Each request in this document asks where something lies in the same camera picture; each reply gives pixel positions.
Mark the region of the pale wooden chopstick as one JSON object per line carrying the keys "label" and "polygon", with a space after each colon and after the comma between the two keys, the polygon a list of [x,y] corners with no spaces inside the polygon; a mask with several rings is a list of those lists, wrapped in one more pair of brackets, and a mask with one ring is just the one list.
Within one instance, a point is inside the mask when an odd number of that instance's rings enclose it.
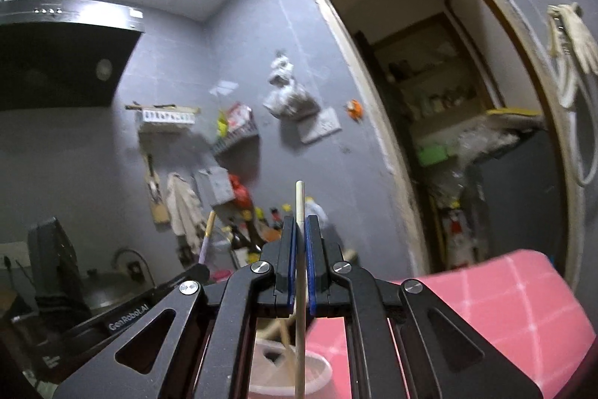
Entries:
{"label": "pale wooden chopstick", "polygon": [[280,328],[281,342],[285,349],[285,359],[289,377],[292,381],[295,381],[295,352],[292,349],[287,320],[279,319],[278,324]]}
{"label": "pale wooden chopstick", "polygon": [[295,215],[297,226],[296,267],[296,371],[295,397],[305,398],[305,330],[306,330],[306,258],[305,258],[305,186],[295,184]]}

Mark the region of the metal wok with lid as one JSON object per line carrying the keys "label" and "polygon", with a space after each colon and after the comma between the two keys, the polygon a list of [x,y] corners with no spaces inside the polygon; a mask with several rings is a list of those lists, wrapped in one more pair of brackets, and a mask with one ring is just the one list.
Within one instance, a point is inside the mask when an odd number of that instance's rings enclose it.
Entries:
{"label": "metal wok with lid", "polygon": [[137,283],[121,272],[99,272],[88,269],[82,279],[83,299],[92,313],[100,313],[121,305],[150,289],[148,283]]}

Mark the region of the white perforated utensil holder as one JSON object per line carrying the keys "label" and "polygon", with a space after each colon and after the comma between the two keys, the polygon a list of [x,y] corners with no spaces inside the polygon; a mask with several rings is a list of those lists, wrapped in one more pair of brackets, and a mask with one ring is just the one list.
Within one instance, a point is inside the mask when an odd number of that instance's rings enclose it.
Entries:
{"label": "white perforated utensil holder", "polygon": [[[315,352],[305,352],[305,397],[334,395],[333,368]],[[248,398],[294,398],[295,355],[277,341],[255,339]]]}

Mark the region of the beige hanging towel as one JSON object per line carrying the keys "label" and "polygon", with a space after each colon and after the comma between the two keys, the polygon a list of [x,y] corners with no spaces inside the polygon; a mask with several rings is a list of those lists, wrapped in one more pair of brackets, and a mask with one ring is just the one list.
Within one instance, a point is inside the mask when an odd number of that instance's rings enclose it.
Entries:
{"label": "beige hanging towel", "polygon": [[166,207],[173,233],[184,237],[192,253],[198,255],[207,221],[202,213],[200,199],[188,182],[175,172],[168,174]]}

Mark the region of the dark wine bottle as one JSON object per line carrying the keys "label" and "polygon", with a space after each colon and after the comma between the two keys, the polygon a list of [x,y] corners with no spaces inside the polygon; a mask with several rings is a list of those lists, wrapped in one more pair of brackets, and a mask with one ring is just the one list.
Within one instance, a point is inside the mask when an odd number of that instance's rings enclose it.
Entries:
{"label": "dark wine bottle", "polygon": [[230,249],[235,266],[245,267],[248,264],[248,244],[234,223],[230,224]]}

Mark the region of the dark grey cabinet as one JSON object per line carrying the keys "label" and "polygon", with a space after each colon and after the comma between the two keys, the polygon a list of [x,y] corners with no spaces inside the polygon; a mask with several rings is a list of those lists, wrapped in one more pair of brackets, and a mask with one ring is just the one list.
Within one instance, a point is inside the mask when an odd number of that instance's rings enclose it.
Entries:
{"label": "dark grey cabinet", "polygon": [[514,145],[478,157],[465,177],[466,216],[484,259],[529,249],[565,270],[567,208],[547,132],[523,133]]}

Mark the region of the red plastic bag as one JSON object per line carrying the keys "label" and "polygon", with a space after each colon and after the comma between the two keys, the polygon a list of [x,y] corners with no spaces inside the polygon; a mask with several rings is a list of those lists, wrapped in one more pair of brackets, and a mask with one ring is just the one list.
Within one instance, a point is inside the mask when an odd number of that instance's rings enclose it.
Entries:
{"label": "red plastic bag", "polygon": [[229,174],[229,182],[233,190],[233,203],[242,211],[253,209],[252,197],[248,189],[241,183],[240,178],[235,174]]}

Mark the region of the green box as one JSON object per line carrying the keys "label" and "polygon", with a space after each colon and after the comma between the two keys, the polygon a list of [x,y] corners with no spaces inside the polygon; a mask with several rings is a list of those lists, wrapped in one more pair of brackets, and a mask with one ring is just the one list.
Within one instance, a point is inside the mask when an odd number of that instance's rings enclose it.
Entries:
{"label": "green box", "polygon": [[417,161],[422,167],[429,167],[448,160],[447,148],[441,144],[431,144],[417,150]]}

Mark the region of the large vinegar jug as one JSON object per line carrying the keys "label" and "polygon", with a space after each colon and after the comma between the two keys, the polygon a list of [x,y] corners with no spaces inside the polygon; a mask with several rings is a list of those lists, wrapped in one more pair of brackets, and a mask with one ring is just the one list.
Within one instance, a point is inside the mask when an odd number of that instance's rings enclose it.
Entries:
{"label": "large vinegar jug", "polygon": [[305,217],[309,218],[311,216],[317,218],[320,237],[326,239],[327,236],[329,236],[329,217],[326,216],[326,212],[318,203],[315,203],[315,200],[312,199],[312,197],[307,196],[305,199]]}

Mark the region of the yellow edged cushion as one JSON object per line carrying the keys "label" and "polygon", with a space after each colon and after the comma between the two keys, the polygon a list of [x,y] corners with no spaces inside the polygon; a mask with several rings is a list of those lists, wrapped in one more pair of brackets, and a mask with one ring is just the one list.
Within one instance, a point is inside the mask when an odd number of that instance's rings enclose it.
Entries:
{"label": "yellow edged cushion", "polygon": [[500,107],[489,109],[486,111],[488,117],[502,117],[505,119],[544,119],[544,116],[539,111],[522,109],[517,107]]}

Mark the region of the snack packets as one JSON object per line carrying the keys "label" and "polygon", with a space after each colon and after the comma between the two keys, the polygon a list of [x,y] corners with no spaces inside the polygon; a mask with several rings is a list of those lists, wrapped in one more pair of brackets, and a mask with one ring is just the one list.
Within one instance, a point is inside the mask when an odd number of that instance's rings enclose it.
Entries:
{"label": "snack packets", "polygon": [[235,133],[252,119],[252,109],[243,103],[236,102],[228,109],[220,109],[217,116],[217,136],[225,138]]}

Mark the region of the black range hood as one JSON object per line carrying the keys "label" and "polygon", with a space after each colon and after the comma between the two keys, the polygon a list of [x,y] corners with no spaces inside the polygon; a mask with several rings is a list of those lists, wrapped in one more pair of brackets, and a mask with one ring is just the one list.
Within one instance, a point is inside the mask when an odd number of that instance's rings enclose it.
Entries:
{"label": "black range hood", "polygon": [[95,0],[1,4],[1,109],[110,106],[141,10]]}

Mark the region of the grey wall rack shelf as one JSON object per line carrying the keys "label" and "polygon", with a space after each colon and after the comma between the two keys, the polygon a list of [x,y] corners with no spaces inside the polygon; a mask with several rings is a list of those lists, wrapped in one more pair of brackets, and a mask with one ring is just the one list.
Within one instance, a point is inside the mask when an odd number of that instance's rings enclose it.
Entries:
{"label": "grey wall rack shelf", "polygon": [[219,138],[217,142],[211,147],[213,156],[224,154],[242,141],[248,140],[259,135],[259,128],[254,120],[250,120],[239,129],[232,133],[227,133],[224,138]]}

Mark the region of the orange wall hook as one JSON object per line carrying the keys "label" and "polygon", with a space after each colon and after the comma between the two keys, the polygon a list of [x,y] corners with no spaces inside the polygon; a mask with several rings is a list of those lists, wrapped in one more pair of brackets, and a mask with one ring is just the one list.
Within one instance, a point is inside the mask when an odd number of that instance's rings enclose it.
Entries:
{"label": "orange wall hook", "polygon": [[359,122],[364,116],[363,106],[357,99],[351,99],[346,103],[346,113],[354,122]]}

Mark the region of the white wall switch plate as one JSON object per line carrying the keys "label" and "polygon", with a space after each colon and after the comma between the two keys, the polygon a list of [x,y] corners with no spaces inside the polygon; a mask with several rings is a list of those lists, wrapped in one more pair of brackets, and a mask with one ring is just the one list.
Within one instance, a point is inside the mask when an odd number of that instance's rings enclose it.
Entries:
{"label": "white wall switch plate", "polygon": [[342,129],[333,107],[322,109],[314,116],[302,119],[297,125],[302,144],[309,145]]}

